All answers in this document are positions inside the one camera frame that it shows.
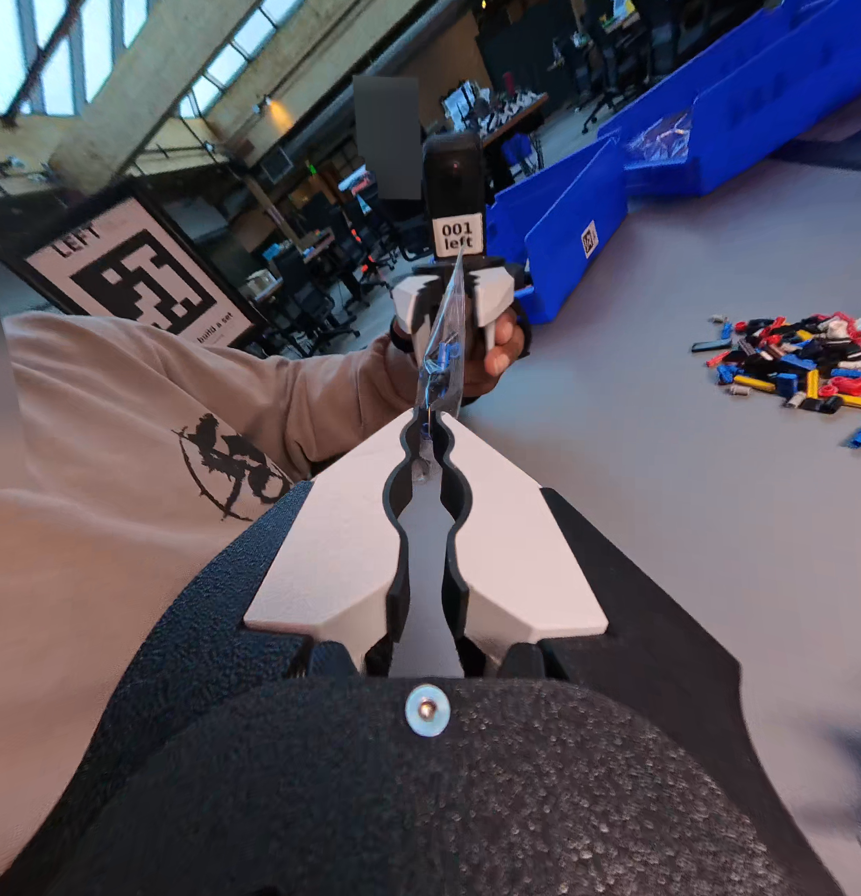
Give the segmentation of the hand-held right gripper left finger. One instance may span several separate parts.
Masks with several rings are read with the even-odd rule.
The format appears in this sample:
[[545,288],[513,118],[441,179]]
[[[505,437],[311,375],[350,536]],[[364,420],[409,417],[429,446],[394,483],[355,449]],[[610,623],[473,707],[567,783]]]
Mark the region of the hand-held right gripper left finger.
[[343,645],[369,676],[388,676],[410,609],[409,543],[420,436],[403,412],[323,470],[245,612],[253,631]]

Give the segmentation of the person's beige sweatshirt torso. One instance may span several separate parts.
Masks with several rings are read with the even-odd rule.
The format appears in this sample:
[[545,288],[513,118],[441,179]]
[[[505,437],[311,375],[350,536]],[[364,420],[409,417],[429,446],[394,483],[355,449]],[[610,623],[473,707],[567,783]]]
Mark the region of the person's beige sweatshirt torso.
[[5,320],[27,487],[0,490],[0,874],[185,585],[290,487],[295,366],[130,323]]

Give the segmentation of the blue plastic bin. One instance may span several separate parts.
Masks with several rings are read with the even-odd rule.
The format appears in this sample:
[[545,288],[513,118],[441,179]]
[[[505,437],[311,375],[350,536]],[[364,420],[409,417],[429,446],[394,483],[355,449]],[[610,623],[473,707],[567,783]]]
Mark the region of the blue plastic bin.
[[[706,196],[861,93],[861,47],[764,52],[706,85],[689,63],[621,112],[607,132],[629,196]],[[684,149],[646,159],[644,134],[685,125]]]
[[758,11],[599,125],[597,137],[631,140],[658,120],[691,109],[699,95],[831,5],[787,1]]

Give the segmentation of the person's left forearm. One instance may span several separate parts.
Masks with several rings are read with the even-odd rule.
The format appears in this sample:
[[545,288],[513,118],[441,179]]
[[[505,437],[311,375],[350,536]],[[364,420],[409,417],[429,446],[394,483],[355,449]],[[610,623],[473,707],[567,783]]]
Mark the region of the person's left forearm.
[[365,350],[289,360],[154,337],[165,378],[205,411],[181,430],[204,450],[311,478],[390,425],[417,387],[413,341],[396,325]]

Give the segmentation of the crumpled clear plastic bags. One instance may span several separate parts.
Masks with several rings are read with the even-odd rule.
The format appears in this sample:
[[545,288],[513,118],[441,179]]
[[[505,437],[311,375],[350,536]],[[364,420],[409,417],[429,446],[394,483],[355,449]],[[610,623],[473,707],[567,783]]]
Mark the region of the crumpled clear plastic bags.
[[682,163],[689,157],[693,115],[690,108],[665,116],[626,144],[631,165]]

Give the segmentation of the cluttered background work table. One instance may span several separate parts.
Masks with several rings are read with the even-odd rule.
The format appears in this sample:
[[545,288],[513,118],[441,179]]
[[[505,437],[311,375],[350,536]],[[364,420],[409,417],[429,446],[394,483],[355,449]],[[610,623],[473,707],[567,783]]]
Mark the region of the cluttered background work table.
[[463,81],[439,105],[456,132],[474,132],[485,148],[508,140],[513,133],[533,134],[542,122],[548,92],[517,89],[514,94],[481,88]]

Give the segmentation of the black office chair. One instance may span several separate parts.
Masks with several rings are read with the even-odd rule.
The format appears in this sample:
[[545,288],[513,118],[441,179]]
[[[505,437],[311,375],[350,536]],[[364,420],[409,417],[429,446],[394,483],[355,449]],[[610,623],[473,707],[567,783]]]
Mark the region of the black office chair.
[[597,125],[603,109],[616,113],[648,86],[649,29],[639,11],[614,8],[614,2],[586,2],[583,25],[601,58],[601,91],[583,125]]
[[312,277],[296,248],[279,252],[272,262],[282,280],[284,311],[291,321],[293,333],[301,334],[309,344],[303,351],[305,357],[322,352],[343,335],[360,336],[360,331],[353,326],[354,316],[346,319],[335,316],[332,297]]

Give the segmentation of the small clear plastic bag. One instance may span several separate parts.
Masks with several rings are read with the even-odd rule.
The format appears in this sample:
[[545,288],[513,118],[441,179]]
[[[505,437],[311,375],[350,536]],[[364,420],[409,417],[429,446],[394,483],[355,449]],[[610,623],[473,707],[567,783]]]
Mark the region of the small clear plastic bag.
[[465,386],[468,306],[464,251],[460,250],[419,366],[415,402],[418,442],[411,472],[414,486],[435,477],[435,420],[443,412],[459,413]]

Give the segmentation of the person's left hand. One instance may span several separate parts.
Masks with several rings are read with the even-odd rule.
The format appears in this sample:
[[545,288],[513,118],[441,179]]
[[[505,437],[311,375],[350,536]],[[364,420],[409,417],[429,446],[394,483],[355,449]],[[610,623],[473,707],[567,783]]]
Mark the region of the person's left hand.
[[[491,392],[505,371],[520,358],[529,354],[532,340],[529,323],[523,308],[514,302],[495,321],[492,349],[481,352],[483,346],[474,346],[464,366],[462,405],[471,405]],[[405,399],[414,399],[417,392],[418,370],[411,336],[392,320],[388,330],[392,363],[392,378],[396,392]]]

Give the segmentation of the pile of colourful lego pieces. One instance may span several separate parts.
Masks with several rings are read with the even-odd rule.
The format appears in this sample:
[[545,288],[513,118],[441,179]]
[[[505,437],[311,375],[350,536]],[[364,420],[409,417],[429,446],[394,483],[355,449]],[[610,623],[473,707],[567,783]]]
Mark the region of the pile of colourful lego pieces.
[[[827,418],[861,412],[861,318],[836,312],[710,321],[716,337],[693,342],[690,353],[703,357],[725,395],[767,396],[783,409]],[[861,450],[861,425],[842,444]]]

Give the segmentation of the skylight window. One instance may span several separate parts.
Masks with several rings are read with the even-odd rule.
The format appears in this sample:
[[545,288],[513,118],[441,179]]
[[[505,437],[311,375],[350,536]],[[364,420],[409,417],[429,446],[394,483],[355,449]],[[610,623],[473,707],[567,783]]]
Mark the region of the skylight window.
[[178,116],[195,119],[208,113],[303,5],[303,1],[266,1],[257,6],[180,100]]
[[152,1],[0,1],[0,116],[73,117],[144,27]]

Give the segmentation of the black white marker sign board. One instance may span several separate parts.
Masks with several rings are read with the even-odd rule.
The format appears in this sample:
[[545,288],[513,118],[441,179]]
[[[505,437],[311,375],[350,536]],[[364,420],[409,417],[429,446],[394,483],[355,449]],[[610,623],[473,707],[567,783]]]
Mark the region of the black white marker sign board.
[[67,315],[139,322],[207,347],[244,348],[270,323],[126,178],[0,250],[19,279]]

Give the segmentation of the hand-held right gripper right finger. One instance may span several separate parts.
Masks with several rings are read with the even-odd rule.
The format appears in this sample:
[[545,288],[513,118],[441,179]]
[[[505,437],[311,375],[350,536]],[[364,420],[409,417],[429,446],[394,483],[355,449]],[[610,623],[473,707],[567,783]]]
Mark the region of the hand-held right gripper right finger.
[[463,674],[483,676],[516,644],[606,633],[539,483],[447,412],[430,433],[451,523],[441,607]]

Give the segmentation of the blue bin with code sticker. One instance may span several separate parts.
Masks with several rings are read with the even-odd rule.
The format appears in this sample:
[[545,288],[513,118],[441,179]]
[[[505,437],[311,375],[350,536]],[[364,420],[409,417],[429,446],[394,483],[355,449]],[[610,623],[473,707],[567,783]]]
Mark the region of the blue bin with code sticker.
[[554,321],[628,213],[623,154],[603,138],[497,194],[488,253],[528,268],[519,302],[529,322]]

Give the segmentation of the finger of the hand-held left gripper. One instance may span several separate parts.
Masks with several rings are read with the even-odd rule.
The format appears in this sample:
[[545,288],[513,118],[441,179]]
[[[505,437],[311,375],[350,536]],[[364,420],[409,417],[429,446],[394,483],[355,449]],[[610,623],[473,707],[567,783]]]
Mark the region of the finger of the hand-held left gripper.
[[514,301],[515,282],[504,267],[486,267],[469,273],[473,325],[485,330],[495,324]]
[[395,319],[402,332],[415,335],[425,320],[436,316],[443,297],[443,281],[437,274],[411,274],[393,286]]

